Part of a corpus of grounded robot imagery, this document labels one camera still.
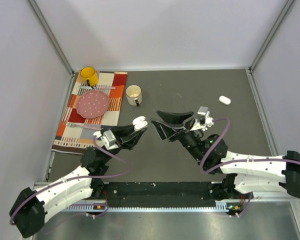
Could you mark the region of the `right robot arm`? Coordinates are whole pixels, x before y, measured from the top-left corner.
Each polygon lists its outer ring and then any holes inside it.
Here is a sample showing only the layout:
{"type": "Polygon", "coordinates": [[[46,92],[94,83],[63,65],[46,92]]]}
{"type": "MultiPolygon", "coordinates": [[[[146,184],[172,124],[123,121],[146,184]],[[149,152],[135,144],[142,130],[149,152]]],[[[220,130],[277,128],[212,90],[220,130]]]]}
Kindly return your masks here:
{"type": "Polygon", "coordinates": [[[225,117],[225,129],[203,139],[204,131],[218,119],[201,107],[194,117],[192,111],[173,113],[157,111],[159,120],[151,119],[162,140],[179,141],[198,162],[203,174],[224,174],[218,190],[212,194],[218,199],[235,198],[253,192],[283,192],[300,199],[300,153],[289,150],[284,155],[259,156],[230,151],[224,136],[230,127],[225,117]]]}

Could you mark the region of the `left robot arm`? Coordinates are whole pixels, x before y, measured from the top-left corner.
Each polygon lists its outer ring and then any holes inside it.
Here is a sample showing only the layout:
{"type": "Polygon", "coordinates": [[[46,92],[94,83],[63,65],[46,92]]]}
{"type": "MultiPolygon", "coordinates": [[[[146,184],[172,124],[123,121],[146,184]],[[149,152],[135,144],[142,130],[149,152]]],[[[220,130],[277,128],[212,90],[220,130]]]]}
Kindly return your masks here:
{"type": "Polygon", "coordinates": [[[147,125],[144,121],[94,132],[93,146],[84,150],[77,168],[46,186],[36,190],[27,187],[19,193],[9,211],[10,225],[16,226],[26,239],[70,205],[90,197],[99,198],[104,191],[102,180],[107,178],[107,162],[116,159],[127,164],[117,154],[132,150],[147,131],[147,125]]]}

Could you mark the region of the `white earbud charging case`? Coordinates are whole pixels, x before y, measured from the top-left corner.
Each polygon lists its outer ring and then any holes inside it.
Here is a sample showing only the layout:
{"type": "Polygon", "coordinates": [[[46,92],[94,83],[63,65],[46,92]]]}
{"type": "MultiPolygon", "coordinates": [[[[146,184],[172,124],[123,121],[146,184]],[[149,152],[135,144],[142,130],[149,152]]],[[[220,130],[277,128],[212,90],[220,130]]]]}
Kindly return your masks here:
{"type": "Polygon", "coordinates": [[[135,131],[140,131],[148,126],[145,116],[139,116],[132,121],[135,131]]]}

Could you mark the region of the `white oval case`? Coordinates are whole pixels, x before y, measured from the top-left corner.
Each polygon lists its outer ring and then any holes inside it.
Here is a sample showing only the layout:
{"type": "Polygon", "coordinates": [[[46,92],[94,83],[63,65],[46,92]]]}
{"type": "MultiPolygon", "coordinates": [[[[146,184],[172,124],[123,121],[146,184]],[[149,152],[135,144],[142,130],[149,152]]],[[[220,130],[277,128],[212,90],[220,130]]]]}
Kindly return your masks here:
{"type": "Polygon", "coordinates": [[[226,97],[226,96],[224,96],[224,95],[221,95],[221,96],[218,98],[218,101],[221,102],[222,104],[226,105],[226,106],[230,105],[231,102],[232,102],[228,97],[226,97]]]}

